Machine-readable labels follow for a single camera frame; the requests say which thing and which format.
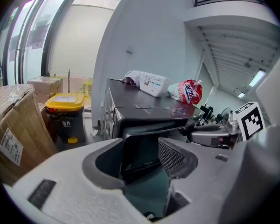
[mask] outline mesh grille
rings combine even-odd
[[[168,176],[170,176],[169,172],[171,170],[182,165],[184,156],[159,141],[159,159]]]

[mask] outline white wall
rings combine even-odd
[[[92,125],[100,119],[107,78],[120,79],[129,70],[170,78],[194,79],[202,48],[177,14],[193,7],[191,0],[121,0],[104,33],[94,70]],[[126,49],[132,46],[132,54]]]
[[[202,98],[201,98],[200,102],[196,105],[197,107],[200,107],[201,105],[205,104],[207,98],[210,95],[211,88],[213,87],[213,82],[211,81],[210,75],[204,65],[202,65],[202,67],[201,67],[200,74],[198,76],[197,81],[199,81],[199,80],[202,81],[202,83],[201,83]]]
[[[256,89],[256,94],[266,109],[270,122],[273,125],[280,125],[280,58]]]
[[[50,74],[70,69],[75,76],[93,77],[98,48],[112,14],[100,7],[71,6],[52,46]]]
[[[246,104],[245,101],[237,98],[219,88],[210,95],[207,101],[207,107],[211,106],[214,109],[213,115],[221,113],[225,108],[230,108],[231,110],[236,110]]]

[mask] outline red object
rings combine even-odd
[[[170,85],[167,92],[171,98],[191,105],[197,105],[202,98],[202,86],[196,80]]]

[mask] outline black trash bin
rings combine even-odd
[[[47,114],[63,143],[85,142],[83,109],[86,98],[75,93],[56,94],[46,102]]]

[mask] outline yellow lid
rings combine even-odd
[[[46,106],[57,111],[77,111],[84,107],[87,96],[75,93],[56,94],[46,102]]]

